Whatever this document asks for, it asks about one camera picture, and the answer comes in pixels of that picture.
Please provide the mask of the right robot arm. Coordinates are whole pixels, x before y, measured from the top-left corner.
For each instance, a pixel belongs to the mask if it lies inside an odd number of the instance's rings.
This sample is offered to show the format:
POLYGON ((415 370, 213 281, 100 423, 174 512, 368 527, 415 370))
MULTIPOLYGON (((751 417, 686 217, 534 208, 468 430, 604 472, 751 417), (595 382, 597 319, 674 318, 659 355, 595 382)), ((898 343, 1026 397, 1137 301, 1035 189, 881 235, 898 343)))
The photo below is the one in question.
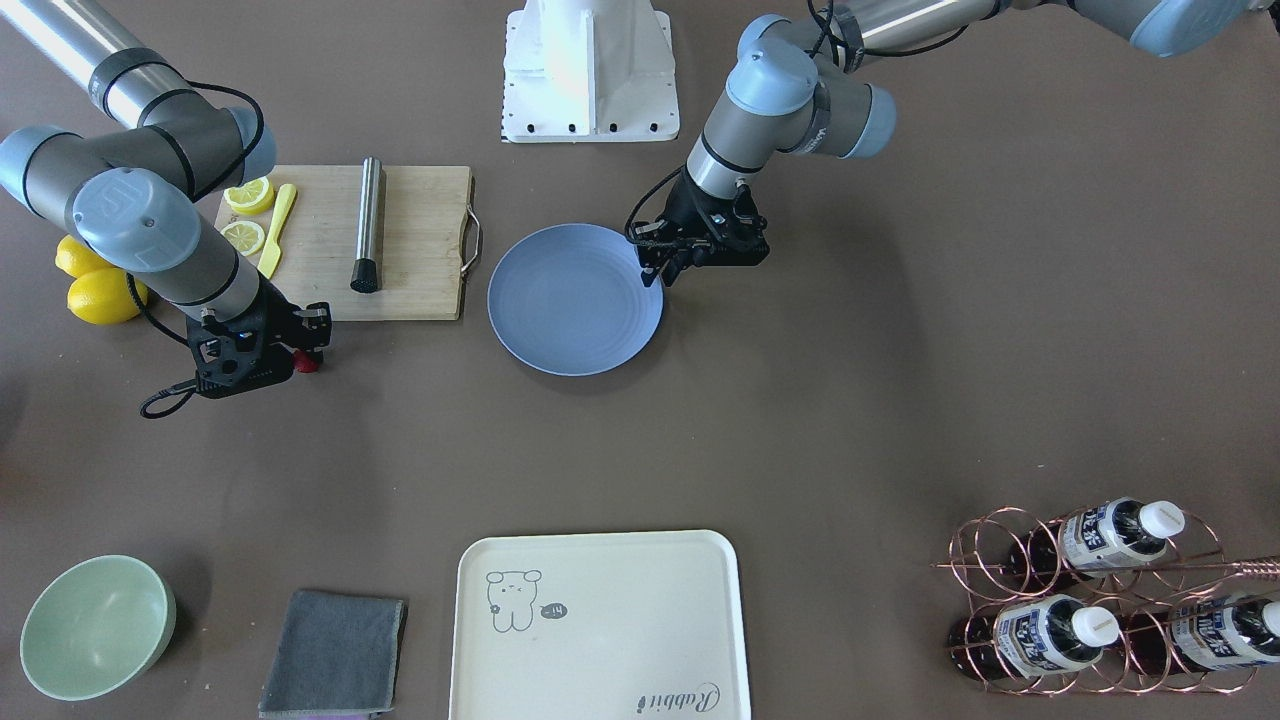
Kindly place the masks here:
POLYGON ((3 141, 3 187, 183 313, 198 377, 224 386, 266 368, 323 360, 325 304, 298 307, 204 218, 196 204, 264 178, 276 141, 260 105, 216 108, 96 1, 5 1, 3 18, 122 126, 86 138, 32 126, 3 141))

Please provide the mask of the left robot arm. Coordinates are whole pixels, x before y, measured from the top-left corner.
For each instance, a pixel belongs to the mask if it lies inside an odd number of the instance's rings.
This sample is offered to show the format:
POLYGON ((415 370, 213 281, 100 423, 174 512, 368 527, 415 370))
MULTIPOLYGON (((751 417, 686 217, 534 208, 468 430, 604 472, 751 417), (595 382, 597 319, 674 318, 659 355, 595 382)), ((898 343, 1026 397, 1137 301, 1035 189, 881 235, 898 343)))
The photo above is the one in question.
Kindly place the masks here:
POLYGON ((691 266, 755 266, 769 252, 751 183, 772 155, 869 158, 890 142, 893 97, 852 74, 878 58, 945 46, 1006 1, 829 1, 814 28, 760 15, 741 35, 724 90, 685 164, 666 177, 664 210, 630 217, 623 236, 644 286, 691 266))

